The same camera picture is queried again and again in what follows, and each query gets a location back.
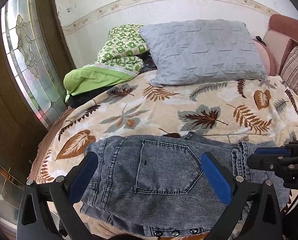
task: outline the jeans back pocket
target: jeans back pocket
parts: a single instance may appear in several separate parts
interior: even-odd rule
[[[135,193],[186,194],[201,175],[200,161],[190,147],[144,140]]]

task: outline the leaf-print blanket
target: leaf-print blanket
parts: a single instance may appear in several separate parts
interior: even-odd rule
[[[192,130],[223,142],[274,140],[278,146],[298,139],[298,96],[280,76],[269,76],[267,82],[152,87],[148,81],[155,75],[143,73],[75,109],[47,150],[37,183],[66,175],[83,159],[90,142],[113,135],[183,136]],[[93,233],[121,234],[80,214],[79,204],[75,208]]]

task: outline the folded comforter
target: folded comforter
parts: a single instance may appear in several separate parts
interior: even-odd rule
[[[70,95],[113,86],[136,77],[144,66],[143,60],[136,55],[149,51],[147,43],[139,34],[141,27],[128,24],[112,28],[97,60],[65,76],[66,102]]]
[[[99,166],[81,199],[81,212],[140,236],[207,232],[226,208],[201,169],[200,158],[207,151],[235,176],[256,183],[270,179],[283,208],[289,200],[283,180],[246,165],[258,147],[275,146],[273,141],[223,143],[195,132],[181,139],[131,135],[92,142],[85,153],[95,152]],[[243,219],[248,210],[246,205]]]

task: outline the jeans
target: jeans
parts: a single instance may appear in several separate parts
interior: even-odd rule
[[[88,145],[98,168],[81,201],[81,213],[141,236],[187,236],[208,232],[226,205],[209,184],[200,157],[211,152],[233,175],[262,183],[272,180],[280,207],[289,189],[273,172],[255,171],[246,159],[261,146],[241,141],[223,143],[189,132],[181,139],[132,135],[112,136]],[[248,205],[244,210],[247,216]]]

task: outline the wallpaper border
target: wallpaper border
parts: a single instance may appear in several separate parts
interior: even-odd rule
[[[145,4],[145,3],[155,2],[155,1],[163,1],[163,0],[118,0],[90,12],[89,14],[81,17],[79,20],[73,22],[72,24],[62,27],[62,29],[64,34],[67,35],[113,12],[120,11],[135,5],[140,5],[140,4]],[[253,0],[217,0],[217,1],[222,1],[222,2],[227,2],[227,3],[232,3],[243,7],[247,7],[247,8],[259,11],[260,13],[263,13],[268,16],[271,16],[272,14],[278,14],[276,11],[270,9],[269,7],[264,6],[263,4],[257,3]]]

